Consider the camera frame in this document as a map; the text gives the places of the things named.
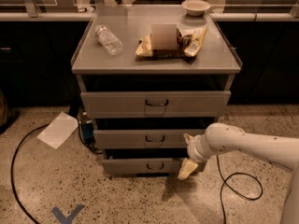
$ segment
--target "speckled floor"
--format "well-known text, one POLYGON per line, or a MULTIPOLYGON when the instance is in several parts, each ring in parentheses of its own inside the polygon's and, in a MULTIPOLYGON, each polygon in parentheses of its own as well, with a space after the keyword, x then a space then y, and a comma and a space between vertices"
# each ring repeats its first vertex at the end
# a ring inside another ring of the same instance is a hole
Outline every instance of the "speckled floor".
MULTIPOLYGON (((0 223, 7 224, 33 223, 19 208, 10 185, 10 164, 17 145, 27 133, 52 122, 68 107, 18 110, 17 121, 0 135, 0 223)), ((299 106, 229 105, 219 122, 248 133, 299 137, 299 106)), ((216 158, 207 162, 203 173, 185 181, 177 175, 107 177, 101 157, 80 143, 78 130, 58 149, 36 139, 38 133, 21 146, 14 176, 21 202, 39 223, 223 223, 216 158)), ((279 223, 291 173, 239 151, 221 155, 220 164, 225 177, 246 172, 263 185, 263 196, 255 202, 224 188, 227 223, 279 223)), ((260 193, 247 177, 236 176, 230 183, 251 197, 260 193)))

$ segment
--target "blue tape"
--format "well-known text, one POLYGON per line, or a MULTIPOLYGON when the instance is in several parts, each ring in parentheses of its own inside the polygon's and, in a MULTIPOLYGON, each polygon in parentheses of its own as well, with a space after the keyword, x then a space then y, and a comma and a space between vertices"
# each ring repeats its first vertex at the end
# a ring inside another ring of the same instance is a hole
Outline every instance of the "blue tape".
POLYGON ((71 224, 73 219, 78 215, 78 213, 83 209, 84 205, 79 204, 76 209, 71 213, 70 216, 65 217, 64 214, 55 206, 52 209, 52 213, 56 216, 56 218, 59 220, 62 224, 71 224))

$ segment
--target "power cord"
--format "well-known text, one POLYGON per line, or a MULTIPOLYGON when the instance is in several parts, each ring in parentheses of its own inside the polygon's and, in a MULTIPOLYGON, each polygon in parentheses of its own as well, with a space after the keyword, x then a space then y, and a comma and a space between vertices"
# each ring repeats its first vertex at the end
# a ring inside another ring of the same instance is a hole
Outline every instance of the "power cord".
POLYGON ((223 192, 223 188, 224 186, 226 185, 228 188, 230 188, 230 190, 232 190, 235 194, 237 194, 238 196, 240 196, 241 198, 244 198, 248 201, 256 201, 258 199, 260 199, 263 195, 263 186, 261 184, 261 182, 256 178, 254 177, 253 175, 249 175, 249 174, 246 174, 246 173, 234 173, 234 174, 231 174, 229 175, 228 177, 224 178, 223 175, 222 175, 222 172, 221 172, 221 166, 220 166, 220 163, 219 163, 219 156, 217 155, 217 165, 218 165, 218 170, 219 170, 219 173, 221 175, 221 179, 223 180, 223 183, 222 183, 222 186, 221 186, 221 207, 222 207, 222 212, 223 212, 223 223, 226 224, 226 214, 225 214, 225 209, 224 209, 224 204, 223 204, 223 199, 222 199, 222 192, 223 192), (235 189, 233 189, 228 183, 227 181, 233 177, 234 175, 247 175, 251 178, 253 178, 259 185, 260 185, 260 188, 261 188, 261 193, 259 196, 257 196, 256 198, 250 198, 250 197, 247 197, 243 194, 241 194, 240 192, 236 191, 235 189))
MULTIPOLYGON (((101 151, 99 151, 98 148, 96 147, 92 147, 92 144, 86 144, 81 136, 81 130, 80 130, 80 123, 79 123, 79 120, 77 119, 78 121, 78 136, 80 138, 80 141, 81 143, 87 147, 92 153, 94 154, 102 154, 101 151)), ((12 187, 12 192, 13 192, 13 195, 19 205, 19 207, 21 208, 21 210, 35 223, 35 224, 39 224, 39 222, 34 218, 32 217, 32 215, 26 210, 26 208, 22 205, 19 197, 18 197, 18 193, 16 191, 16 187, 15 187, 15 183, 14 183, 14 173, 13 173, 13 170, 14 170, 14 164, 15 164, 15 160, 17 158, 17 155, 18 155, 18 152, 21 148, 21 145, 23 144, 23 142, 25 141, 25 139, 31 134, 31 133, 34 133, 35 131, 38 131, 42 128, 45 128, 47 127, 49 124, 45 124, 43 126, 40 126, 38 128, 35 128, 34 130, 32 130, 31 132, 29 132, 28 134, 26 134, 23 139, 19 142, 16 150, 15 150, 15 153, 13 155, 13 158, 12 158, 12 162, 11 162, 11 165, 10 165, 10 182, 11 182, 11 187, 12 187)))
POLYGON ((26 210, 26 208, 21 204, 21 201, 20 201, 20 199, 19 199, 19 197, 18 197, 18 194, 17 194, 17 191, 16 191, 16 187, 15 187, 15 183, 14 183, 13 167, 14 167, 14 164, 15 164, 15 160, 16 160, 17 154, 18 154, 18 152, 19 152, 19 150, 20 150, 20 147, 21 147, 22 143, 25 141, 25 139, 26 139, 31 133, 33 133, 33 132, 35 132, 35 131, 38 131, 38 130, 40 130, 40 129, 42 129, 42 128, 45 128, 45 127, 48 126, 48 125, 49 125, 49 124, 40 126, 40 127, 36 128, 36 129, 32 130, 31 132, 29 132, 28 134, 26 134, 26 135, 23 137, 23 139, 20 141, 20 143, 19 143, 17 149, 15 150, 15 153, 14 153, 13 158, 12 158, 11 166, 10 166, 10 181, 11 181, 11 187, 12 187, 13 195, 14 195, 14 197, 15 197, 15 199, 16 199, 18 205, 19 205, 19 207, 21 208, 21 210, 22 210, 22 211, 23 211, 23 212, 24 212, 24 213, 25 213, 25 214, 26 214, 26 215, 27 215, 27 216, 28 216, 28 217, 29 217, 35 224, 39 224, 39 222, 38 222, 36 219, 34 219, 34 218, 30 215, 30 213, 26 210))

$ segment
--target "drawer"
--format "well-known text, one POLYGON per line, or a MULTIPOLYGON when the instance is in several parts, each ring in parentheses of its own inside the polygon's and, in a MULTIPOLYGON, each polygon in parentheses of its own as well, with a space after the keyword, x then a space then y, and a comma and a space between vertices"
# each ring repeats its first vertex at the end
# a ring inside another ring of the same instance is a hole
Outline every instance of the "drawer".
POLYGON ((202 134, 203 130, 95 130, 96 145, 106 148, 186 147, 183 134, 202 134))
POLYGON ((229 91, 83 92, 89 118, 218 117, 229 91))
MULTIPOLYGON (((162 174, 178 173, 183 159, 188 157, 186 148, 106 150, 108 159, 103 167, 108 174, 162 174)), ((204 170, 201 163, 195 172, 204 170)))
MULTIPOLYGON (((102 161, 107 174, 168 174, 178 173, 183 159, 131 159, 102 161)), ((203 172, 206 163, 200 163, 195 172, 203 172)))

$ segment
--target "cabinet top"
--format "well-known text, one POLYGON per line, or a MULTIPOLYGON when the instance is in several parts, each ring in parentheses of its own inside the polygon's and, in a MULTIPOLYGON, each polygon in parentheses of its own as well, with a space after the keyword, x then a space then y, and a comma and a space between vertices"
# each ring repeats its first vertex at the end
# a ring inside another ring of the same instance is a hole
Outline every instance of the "cabinet top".
POLYGON ((181 6, 102 6, 72 59, 75 74, 236 74, 238 62, 214 21, 191 17, 181 6), (139 39, 150 34, 152 24, 176 24, 179 30, 206 26, 203 47, 195 59, 140 60, 135 56, 139 39), (98 45, 95 27, 107 26, 123 43, 123 51, 111 56, 98 45))

